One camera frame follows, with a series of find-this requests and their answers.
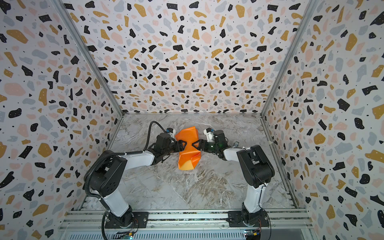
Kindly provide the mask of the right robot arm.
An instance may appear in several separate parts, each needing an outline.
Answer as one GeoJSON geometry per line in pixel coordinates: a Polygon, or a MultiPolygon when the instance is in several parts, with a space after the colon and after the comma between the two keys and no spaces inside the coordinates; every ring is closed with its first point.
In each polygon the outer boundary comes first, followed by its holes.
{"type": "Polygon", "coordinates": [[[259,145],[249,148],[231,147],[222,130],[205,131],[206,139],[200,139],[192,146],[198,151],[214,154],[224,161],[240,164],[243,176],[248,184],[247,195],[242,205],[242,221],[253,225],[261,217],[264,209],[262,200],[268,184],[275,176],[275,170],[259,145]]]}

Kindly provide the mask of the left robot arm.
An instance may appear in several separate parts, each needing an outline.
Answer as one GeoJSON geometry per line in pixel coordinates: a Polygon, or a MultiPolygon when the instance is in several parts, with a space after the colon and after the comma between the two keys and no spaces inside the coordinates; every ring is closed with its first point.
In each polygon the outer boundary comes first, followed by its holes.
{"type": "Polygon", "coordinates": [[[125,171],[162,163],[170,154],[183,152],[186,146],[186,141],[176,140],[169,133],[161,133],[156,142],[144,151],[105,151],[84,177],[86,195],[97,198],[108,212],[120,218],[130,209],[119,190],[125,171]]]}

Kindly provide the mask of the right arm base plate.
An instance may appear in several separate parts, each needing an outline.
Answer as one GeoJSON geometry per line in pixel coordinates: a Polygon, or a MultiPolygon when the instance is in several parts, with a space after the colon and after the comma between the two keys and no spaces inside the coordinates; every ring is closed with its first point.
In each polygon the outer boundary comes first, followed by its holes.
{"type": "Polygon", "coordinates": [[[229,211],[226,221],[231,228],[234,227],[269,227],[269,217],[266,212],[260,210],[256,213],[248,213],[247,210],[229,211]]]}

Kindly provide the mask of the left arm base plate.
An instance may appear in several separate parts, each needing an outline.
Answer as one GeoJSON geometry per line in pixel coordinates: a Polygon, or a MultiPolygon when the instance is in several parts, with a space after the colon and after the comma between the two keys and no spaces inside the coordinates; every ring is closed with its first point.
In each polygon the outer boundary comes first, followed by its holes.
{"type": "Polygon", "coordinates": [[[149,212],[128,212],[122,217],[109,214],[106,219],[106,229],[144,229],[148,223],[149,212]]]}

